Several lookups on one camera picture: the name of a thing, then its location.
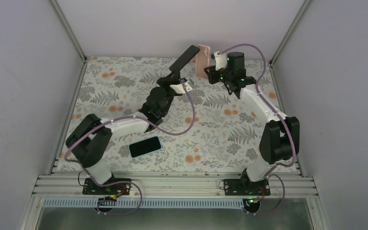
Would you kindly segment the pink phone case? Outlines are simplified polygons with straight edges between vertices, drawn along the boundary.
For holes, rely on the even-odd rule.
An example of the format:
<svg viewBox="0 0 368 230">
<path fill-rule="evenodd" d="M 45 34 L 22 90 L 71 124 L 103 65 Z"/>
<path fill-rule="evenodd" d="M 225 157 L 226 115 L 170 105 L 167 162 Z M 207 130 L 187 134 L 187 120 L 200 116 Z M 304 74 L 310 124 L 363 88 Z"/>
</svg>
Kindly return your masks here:
<svg viewBox="0 0 368 230">
<path fill-rule="evenodd" d="M 207 68 L 210 63 L 211 48 L 206 45 L 197 45 L 197 47 L 200 51 L 195 56 L 195 73 L 197 77 L 207 79 L 205 68 Z"/>
</svg>

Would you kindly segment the black phone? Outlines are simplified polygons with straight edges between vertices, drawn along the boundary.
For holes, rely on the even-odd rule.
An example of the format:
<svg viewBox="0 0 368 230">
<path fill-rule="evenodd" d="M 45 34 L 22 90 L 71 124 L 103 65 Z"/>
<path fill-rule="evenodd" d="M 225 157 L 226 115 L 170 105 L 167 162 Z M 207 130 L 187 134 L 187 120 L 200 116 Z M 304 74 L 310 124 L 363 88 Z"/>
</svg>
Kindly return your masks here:
<svg viewBox="0 0 368 230">
<path fill-rule="evenodd" d="M 171 72 L 181 71 L 200 51 L 195 45 L 189 46 L 169 67 Z"/>
<path fill-rule="evenodd" d="M 153 136 L 129 144 L 128 150 L 130 157 L 135 159 L 162 149 L 162 143 L 159 137 Z"/>
</svg>

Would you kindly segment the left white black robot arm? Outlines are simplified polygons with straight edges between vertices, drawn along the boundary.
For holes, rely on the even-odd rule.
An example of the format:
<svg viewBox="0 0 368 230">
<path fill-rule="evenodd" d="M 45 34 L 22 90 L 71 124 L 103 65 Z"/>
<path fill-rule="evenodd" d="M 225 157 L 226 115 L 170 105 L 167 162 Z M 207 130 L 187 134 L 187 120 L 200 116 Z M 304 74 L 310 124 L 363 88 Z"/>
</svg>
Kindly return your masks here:
<svg viewBox="0 0 368 230">
<path fill-rule="evenodd" d="M 81 165 L 100 193 L 108 194 L 114 188 L 113 174 L 103 160 L 110 139 L 158 129 L 174 97 L 189 95 L 193 89 L 192 81 L 181 78 L 179 71 L 159 78 L 157 84 L 137 112 L 113 119 L 89 114 L 66 139 L 68 150 L 64 159 L 71 161 L 68 157 L 73 154 L 74 162 Z"/>
</svg>

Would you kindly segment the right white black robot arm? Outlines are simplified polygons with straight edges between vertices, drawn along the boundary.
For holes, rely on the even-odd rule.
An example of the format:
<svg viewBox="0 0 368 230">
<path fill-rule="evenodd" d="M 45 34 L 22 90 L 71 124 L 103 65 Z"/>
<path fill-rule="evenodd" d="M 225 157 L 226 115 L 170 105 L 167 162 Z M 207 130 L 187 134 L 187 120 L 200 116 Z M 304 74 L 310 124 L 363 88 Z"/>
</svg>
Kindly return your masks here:
<svg viewBox="0 0 368 230">
<path fill-rule="evenodd" d="M 291 167 L 296 162 L 299 141 L 299 120 L 289 117 L 277 109 L 263 94 L 258 81 L 247 76 L 242 52 L 215 52 L 215 65 L 204 69 L 211 84 L 222 82 L 229 94 L 251 107 L 258 120 L 264 125 L 259 144 L 260 156 L 243 170 L 240 178 L 241 191 L 254 194 L 264 188 L 263 182 L 278 166 Z"/>
</svg>

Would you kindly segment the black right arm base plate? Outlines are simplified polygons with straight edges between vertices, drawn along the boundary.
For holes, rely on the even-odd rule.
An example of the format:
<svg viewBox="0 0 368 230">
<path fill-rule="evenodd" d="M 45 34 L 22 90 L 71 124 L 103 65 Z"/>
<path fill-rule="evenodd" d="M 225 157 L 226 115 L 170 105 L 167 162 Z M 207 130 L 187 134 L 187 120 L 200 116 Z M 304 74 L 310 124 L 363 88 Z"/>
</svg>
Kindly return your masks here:
<svg viewBox="0 0 368 230">
<path fill-rule="evenodd" d="M 223 189 L 226 196 L 269 196 L 270 186 L 267 180 L 258 182 L 242 181 L 241 179 L 223 179 Z"/>
</svg>

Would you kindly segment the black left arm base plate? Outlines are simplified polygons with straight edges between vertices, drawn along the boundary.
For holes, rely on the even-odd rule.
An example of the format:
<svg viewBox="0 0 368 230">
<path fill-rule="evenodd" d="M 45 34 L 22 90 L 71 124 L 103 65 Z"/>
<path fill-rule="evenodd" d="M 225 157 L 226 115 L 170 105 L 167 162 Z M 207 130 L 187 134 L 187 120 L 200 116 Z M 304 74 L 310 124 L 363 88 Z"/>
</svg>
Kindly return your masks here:
<svg viewBox="0 0 368 230">
<path fill-rule="evenodd" d="M 130 178 L 110 178 L 105 184 L 112 184 L 106 187 L 100 187 L 95 184 L 91 178 L 86 178 L 82 183 L 82 193 L 84 195 L 104 195 L 119 196 L 129 195 L 131 188 Z"/>
</svg>

